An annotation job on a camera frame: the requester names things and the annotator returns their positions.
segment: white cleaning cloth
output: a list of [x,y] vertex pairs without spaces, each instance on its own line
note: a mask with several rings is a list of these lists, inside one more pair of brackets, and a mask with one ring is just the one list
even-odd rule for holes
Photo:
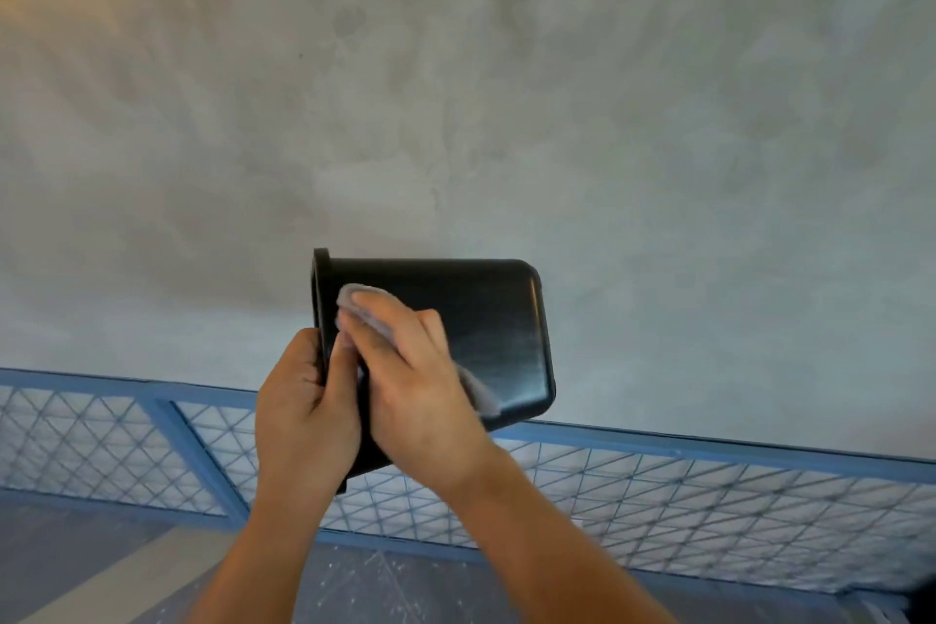
[[[350,311],[357,316],[358,319],[367,323],[370,328],[381,334],[390,341],[390,343],[393,343],[393,347],[395,348],[396,343],[393,341],[393,333],[390,331],[390,327],[384,322],[374,318],[370,311],[366,311],[353,304],[351,302],[351,294],[354,292],[375,292],[382,293],[385,296],[392,296],[393,294],[375,286],[367,286],[366,284],[345,284],[338,292],[338,306],[345,311]],[[497,396],[490,392],[483,382],[475,378],[471,370],[463,368],[458,364],[455,364],[455,368],[458,370],[462,388],[468,395],[468,399],[471,400],[472,407],[474,407],[474,411],[477,412],[478,416],[499,417],[501,414],[501,405]]]

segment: person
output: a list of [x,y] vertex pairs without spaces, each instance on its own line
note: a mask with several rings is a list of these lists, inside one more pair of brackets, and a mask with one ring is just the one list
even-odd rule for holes
[[357,361],[370,370],[370,428],[397,467],[462,520],[521,616],[531,622],[674,619],[557,510],[485,432],[449,357],[435,311],[372,292],[352,300],[399,349],[340,311],[323,385],[318,334],[299,331],[256,399],[256,500],[189,624],[292,621],[312,540],[360,443]]

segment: person's right hand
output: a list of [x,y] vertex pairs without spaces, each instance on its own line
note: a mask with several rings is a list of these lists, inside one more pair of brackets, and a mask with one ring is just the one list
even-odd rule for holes
[[355,292],[351,300],[390,328],[400,350],[339,311],[339,325],[370,369],[373,439],[402,471],[448,500],[496,459],[498,448],[462,388],[442,319],[376,292]]

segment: black trash can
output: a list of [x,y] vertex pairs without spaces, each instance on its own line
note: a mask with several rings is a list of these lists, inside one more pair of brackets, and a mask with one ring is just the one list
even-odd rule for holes
[[[456,363],[474,373],[499,400],[501,414],[485,419],[499,429],[545,412],[556,397],[539,275],[520,260],[334,259],[314,251],[312,310],[328,370],[345,284],[380,287],[415,310],[442,315]],[[373,442],[368,376],[357,385],[363,436],[348,477],[373,471],[390,460]]]

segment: blue fence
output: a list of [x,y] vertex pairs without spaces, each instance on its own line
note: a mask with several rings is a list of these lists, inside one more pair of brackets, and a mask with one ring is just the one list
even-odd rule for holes
[[[239,528],[255,393],[0,370],[0,498]],[[814,592],[936,571],[936,463],[531,422],[495,435],[624,566]],[[352,479],[319,539],[478,559],[395,468]]]

